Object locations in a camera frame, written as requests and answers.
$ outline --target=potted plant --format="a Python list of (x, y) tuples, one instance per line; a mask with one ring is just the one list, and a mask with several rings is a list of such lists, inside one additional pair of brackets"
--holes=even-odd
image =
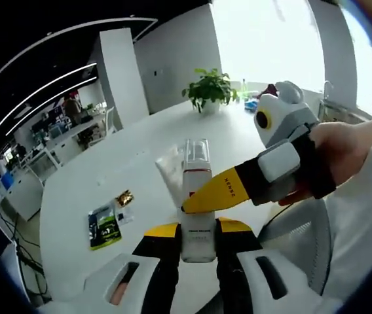
[(210, 72), (195, 69), (195, 73), (200, 74), (200, 80), (190, 83), (189, 88), (182, 90), (181, 94), (183, 97), (189, 97), (199, 113), (214, 113), (219, 110), (220, 104), (228, 105), (231, 99), (237, 99), (237, 91), (231, 88), (228, 74), (219, 74), (217, 69)]

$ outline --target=ceiling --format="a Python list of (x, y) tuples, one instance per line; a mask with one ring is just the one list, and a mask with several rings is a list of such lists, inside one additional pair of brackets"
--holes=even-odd
[[(98, 33), (107, 29), (129, 27), (132, 38), (140, 34), (148, 21), (107, 22), (85, 26), (54, 34), (69, 27), (93, 21), (114, 18), (156, 18), (158, 22), (148, 32), (162, 23), (209, 0), (124, 0), (89, 1), (86, 5), (45, 5), (36, 7), (1, 5), (0, 10), (0, 121), (17, 104), (50, 81), (88, 63)], [(21, 54), (22, 51), (38, 41)], [(9, 66), (4, 66), (21, 54)], [(31, 97), (27, 103), (36, 107), (59, 92), (97, 75), (94, 67), (79, 71), (51, 84)], [(0, 126), (0, 146), (7, 141), (5, 134), (15, 125), (14, 117), (23, 110), (21, 106)]]

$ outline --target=gold wrapper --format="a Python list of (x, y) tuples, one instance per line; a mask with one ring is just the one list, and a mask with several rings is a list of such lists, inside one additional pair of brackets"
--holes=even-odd
[(126, 190), (120, 196), (117, 196), (116, 203), (120, 208), (127, 206), (133, 199), (134, 196), (132, 195), (131, 191)]

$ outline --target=human hand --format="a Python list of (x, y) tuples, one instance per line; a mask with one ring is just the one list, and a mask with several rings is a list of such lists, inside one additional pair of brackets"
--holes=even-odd
[[(372, 121), (359, 125), (343, 122), (325, 122), (310, 133), (316, 148), (325, 156), (336, 186), (343, 184), (362, 168), (372, 145)], [(304, 183), (279, 201), (279, 205), (289, 205), (311, 197)]]

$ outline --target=round table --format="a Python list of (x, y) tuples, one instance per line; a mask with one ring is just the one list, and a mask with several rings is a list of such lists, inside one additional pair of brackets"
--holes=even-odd
[[(176, 220), (176, 207), (154, 161), (185, 139), (209, 141), (214, 175), (257, 156), (264, 146), (243, 104), (204, 116), (190, 101), (153, 114), (109, 136), (55, 172), (45, 184), (41, 207), (41, 257), (54, 300), (70, 300), (84, 280), (119, 253), (131, 253), (148, 229)], [(121, 226), (122, 239), (91, 251), (89, 211), (124, 190), (134, 195), (134, 220)], [(250, 201), (216, 215), (241, 220), (257, 235), (272, 204)], [(173, 313), (195, 313), (219, 290), (216, 261), (180, 262)]]

